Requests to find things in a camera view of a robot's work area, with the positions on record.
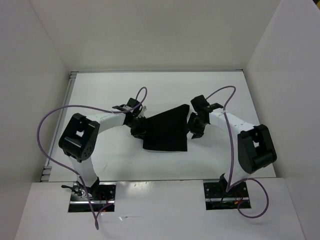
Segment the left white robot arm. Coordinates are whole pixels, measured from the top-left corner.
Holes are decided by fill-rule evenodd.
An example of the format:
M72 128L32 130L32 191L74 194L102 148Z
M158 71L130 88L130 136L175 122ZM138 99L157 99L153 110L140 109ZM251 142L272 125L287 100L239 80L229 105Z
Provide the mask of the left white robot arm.
M146 110L141 102L130 98L127 104L116 105L111 111L94 115L75 113L69 120L58 145L77 172L77 189L88 200L96 199L100 193L100 180L91 158L98 135L115 127L127 126L131 133L143 138L146 134Z

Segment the black skirt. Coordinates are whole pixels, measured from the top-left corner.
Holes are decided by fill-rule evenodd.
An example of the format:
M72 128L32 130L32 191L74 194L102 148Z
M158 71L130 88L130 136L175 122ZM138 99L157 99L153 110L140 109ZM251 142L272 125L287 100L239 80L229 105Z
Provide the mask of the black skirt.
M188 104L156 114L146 119L142 148L160 152L186 152Z

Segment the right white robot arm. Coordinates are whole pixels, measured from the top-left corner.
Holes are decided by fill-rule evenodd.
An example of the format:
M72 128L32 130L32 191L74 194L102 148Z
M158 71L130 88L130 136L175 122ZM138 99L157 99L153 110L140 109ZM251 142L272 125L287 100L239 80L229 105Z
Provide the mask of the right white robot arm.
M209 104L203 95L190 102L194 112L190 114L187 127L192 139L203 137L207 125L219 128L231 138L230 170L219 178L219 191L223 196L231 196L240 183L277 160L267 126L248 123L227 112L219 103Z

